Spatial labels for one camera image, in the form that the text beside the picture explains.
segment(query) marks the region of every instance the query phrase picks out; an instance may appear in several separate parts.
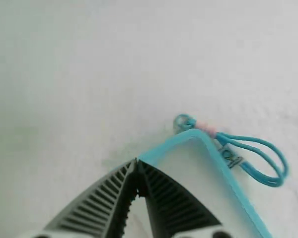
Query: blue wire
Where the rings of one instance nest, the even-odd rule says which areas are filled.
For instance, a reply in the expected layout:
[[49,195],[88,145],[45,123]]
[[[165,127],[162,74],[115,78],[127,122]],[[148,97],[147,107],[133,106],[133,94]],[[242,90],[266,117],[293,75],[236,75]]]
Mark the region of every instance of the blue wire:
[[[182,132],[182,131],[194,128],[195,124],[196,124],[196,120],[187,114],[180,114],[174,119],[174,125],[176,126],[178,132]],[[284,183],[284,179],[287,177],[289,172],[288,163],[284,155],[282,154],[282,152],[272,143],[255,137],[230,135],[223,132],[218,132],[216,134],[215,139],[218,140],[222,146],[226,144],[231,144],[236,147],[246,149],[260,155],[274,169],[274,171],[278,175],[278,177],[270,177],[255,169],[247,161],[241,163],[240,164],[241,168],[258,182],[270,187],[278,187]],[[276,165],[276,163],[260,149],[250,145],[242,144],[236,140],[256,142],[267,146],[268,148],[273,150],[280,158],[283,164],[284,170],[281,171],[280,168]]]

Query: white background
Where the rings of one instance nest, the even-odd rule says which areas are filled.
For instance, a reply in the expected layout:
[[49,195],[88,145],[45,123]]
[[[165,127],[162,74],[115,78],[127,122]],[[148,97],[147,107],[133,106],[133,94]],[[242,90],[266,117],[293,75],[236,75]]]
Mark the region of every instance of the white background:
[[43,227],[181,112],[281,148],[283,187],[241,183],[274,237],[298,238],[298,0],[0,0],[0,238]]

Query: white surface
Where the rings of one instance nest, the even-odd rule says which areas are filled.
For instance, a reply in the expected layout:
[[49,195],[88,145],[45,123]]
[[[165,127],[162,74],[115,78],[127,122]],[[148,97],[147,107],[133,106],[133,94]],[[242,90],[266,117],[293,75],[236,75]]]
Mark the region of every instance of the white surface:
[[274,237],[298,237],[298,0],[0,0],[0,238],[42,228],[180,112],[282,149],[283,187],[240,177]]

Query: blue plastic edge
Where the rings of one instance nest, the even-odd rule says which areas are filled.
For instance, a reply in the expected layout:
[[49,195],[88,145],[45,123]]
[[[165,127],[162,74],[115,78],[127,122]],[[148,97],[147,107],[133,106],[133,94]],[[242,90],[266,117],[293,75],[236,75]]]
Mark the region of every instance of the blue plastic edge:
[[141,154],[140,156],[138,156],[138,159],[152,166],[156,166],[161,159],[161,155],[166,153],[169,149],[171,149],[175,145],[181,144],[192,138],[200,139],[201,142],[205,144],[212,159],[214,159],[216,163],[217,169],[223,175],[224,180],[226,181],[226,184],[229,185],[229,187],[233,191],[233,194],[240,202],[242,208],[247,213],[248,217],[253,223],[255,229],[258,231],[259,235],[262,238],[272,238],[272,235],[269,233],[265,224],[263,223],[259,215],[256,213],[254,207],[251,205],[248,198],[246,197],[246,195],[243,193],[242,189],[236,182],[230,169],[227,167],[227,164],[225,163],[222,156],[219,154],[218,150],[216,149],[214,143],[211,141],[210,137],[206,133],[202,132],[201,130],[189,129],[180,134],[177,134],[167,139],[164,143],[158,145],[157,147]]

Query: transparent plastic sheet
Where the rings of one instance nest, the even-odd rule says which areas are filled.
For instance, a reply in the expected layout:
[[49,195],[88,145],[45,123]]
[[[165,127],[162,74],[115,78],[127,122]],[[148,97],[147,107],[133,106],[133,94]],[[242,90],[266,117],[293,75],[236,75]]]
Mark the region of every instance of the transparent plastic sheet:
[[198,129],[182,132],[138,159],[155,166],[198,198],[233,237],[271,238],[212,140]]

